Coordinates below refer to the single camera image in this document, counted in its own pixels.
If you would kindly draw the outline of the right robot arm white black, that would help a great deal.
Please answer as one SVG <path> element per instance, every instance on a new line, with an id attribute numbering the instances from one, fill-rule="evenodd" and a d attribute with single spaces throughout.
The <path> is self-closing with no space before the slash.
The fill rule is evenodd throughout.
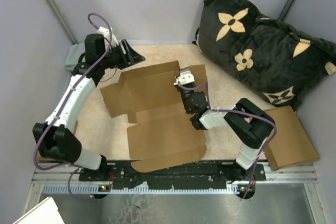
<path id="1" fill-rule="evenodd" d="M 191 114 L 191 124 L 197 130 L 230 127 L 242 145 L 233 164 L 223 168 L 226 182 L 254 178 L 258 159 L 276 133 L 275 121 L 246 98 L 240 99 L 228 109 L 211 108 L 204 92 L 194 88 L 177 87 L 185 112 Z"/>

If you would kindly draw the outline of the brown cardboard box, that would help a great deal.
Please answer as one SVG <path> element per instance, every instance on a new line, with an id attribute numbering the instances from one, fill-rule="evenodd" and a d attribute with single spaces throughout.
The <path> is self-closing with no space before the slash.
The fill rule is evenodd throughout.
<path id="1" fill-rule="evenodd" d="M 207 150 L 204 131 L 191 124 L 174 86 L 178 61 L 123 71 L 117 83 L 100 89 L 112 118 L 127 115 L 131 166 L 147 173 L 200 161 Z"/>

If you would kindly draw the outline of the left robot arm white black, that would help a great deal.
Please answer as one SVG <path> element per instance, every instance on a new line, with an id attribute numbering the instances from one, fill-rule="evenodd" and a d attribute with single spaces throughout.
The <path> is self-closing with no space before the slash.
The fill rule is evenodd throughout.
<path id="1" fill-rule="evenodd" d="M 111 45 L 113 40 L 112 35 L 99 33 L 86 36 L 85 51 L 71 73 L 65 94 L 45 122 L 33 127 L 35 155 L 88 170 L 97 180 L 108 177 L 107 159 L 85 149 L 76 138 L 73 131 L 78 115 L 107 69 L 122 70 L 145 61 L 125 39 Z"/>

